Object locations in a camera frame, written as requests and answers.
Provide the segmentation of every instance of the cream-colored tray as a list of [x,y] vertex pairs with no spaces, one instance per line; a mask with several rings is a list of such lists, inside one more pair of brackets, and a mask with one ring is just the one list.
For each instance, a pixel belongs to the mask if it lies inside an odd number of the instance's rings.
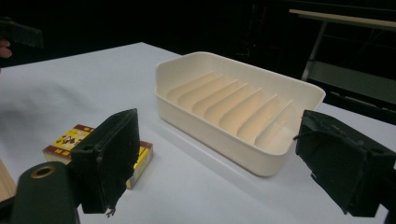
[[294,147],[317,86],[208,52],[158,64],[162,119],[255,175],[274,175]]

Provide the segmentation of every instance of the white table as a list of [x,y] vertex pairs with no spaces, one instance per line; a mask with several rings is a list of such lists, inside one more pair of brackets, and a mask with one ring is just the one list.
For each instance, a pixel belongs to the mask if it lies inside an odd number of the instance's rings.
[[[154,158],[114,217],[89,223],[383,223],[344,215],[291,153],[272,177],[257,177],[159,118],[155,69],[179,55],[145,43],[2,69],[0,158],[15,181],[45,162],[42,149],[76,124],[97,127],[110,115],[137,108],[140,137]],[[322,104],[334,116],[385,147],[396,146],[396,126]]]

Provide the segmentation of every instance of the plastic soap dish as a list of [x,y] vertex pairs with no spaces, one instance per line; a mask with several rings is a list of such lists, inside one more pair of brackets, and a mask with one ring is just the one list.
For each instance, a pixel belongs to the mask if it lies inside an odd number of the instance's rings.
[[156,78],[162,119],[261,176],[282,167],[304,110],[315,111],[325,96],[312,84],[208,52],[160,63]]

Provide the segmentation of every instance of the soap box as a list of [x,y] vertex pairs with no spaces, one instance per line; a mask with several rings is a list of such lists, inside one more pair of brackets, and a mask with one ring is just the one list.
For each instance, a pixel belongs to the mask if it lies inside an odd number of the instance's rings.
[[[43,149],[45,159],[47,161],[60,161],[64,164],[69,163],[72,159],[70,151],[93,131],[94,128],[92,127],[76,125]],[[140,141],[139,158],[137,163],[134,164],[134,175],[126,182],[127,189],[134,187],[134,184],[149,165],[153,153],[152,143]]]

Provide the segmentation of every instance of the black plastic part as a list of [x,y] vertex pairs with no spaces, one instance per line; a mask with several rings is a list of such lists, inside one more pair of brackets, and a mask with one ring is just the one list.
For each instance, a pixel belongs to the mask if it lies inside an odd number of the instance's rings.
[[12,224],[79,223],[66,166],[49,161],[25,171],[18,183]]
[[84,213],[114,213],[139,148],[136,109],[112,115],[73,148],[69,167]]
[[[345,214],[374,217],[381,203],[396,203],[395,152],[338,119],[309,110],[295,139],[297,155]],[[391,212],[394,205],[387,208]]]
[[44,48],[41,30],[0,17],[0,36],[32,48]]
[[0,223],[10,223],[15,196],[0,202]]
[[395,223],[396,223],[396,213],[392,211],[388,212],[384,224],[395,224]]

